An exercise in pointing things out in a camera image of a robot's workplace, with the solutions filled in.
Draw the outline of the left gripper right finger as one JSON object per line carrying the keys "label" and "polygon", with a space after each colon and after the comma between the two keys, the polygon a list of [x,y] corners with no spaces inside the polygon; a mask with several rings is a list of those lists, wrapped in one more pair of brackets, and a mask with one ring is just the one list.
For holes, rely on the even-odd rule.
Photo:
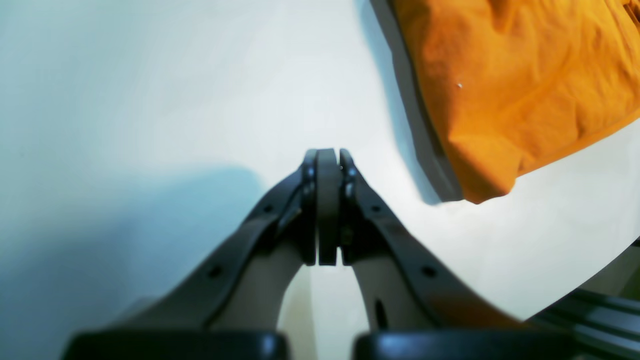
{"label": "left gripper right finger", "polygon": [[572,360],[574,338],[507,315],[459,279],[402,224],[340,150],[344,259],[370,332],[354,360]]}

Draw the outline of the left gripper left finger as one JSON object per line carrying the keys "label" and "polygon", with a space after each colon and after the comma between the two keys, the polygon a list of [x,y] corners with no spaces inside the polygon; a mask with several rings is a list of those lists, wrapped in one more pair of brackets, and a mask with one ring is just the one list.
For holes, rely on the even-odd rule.
{"label": "left gripper left finger", "polygon": [[307,150],[224,240],[165,297],[77,335],[65,360],[288,360],[278,333],[299,269],[335,265],[342,171],[333,149]]}

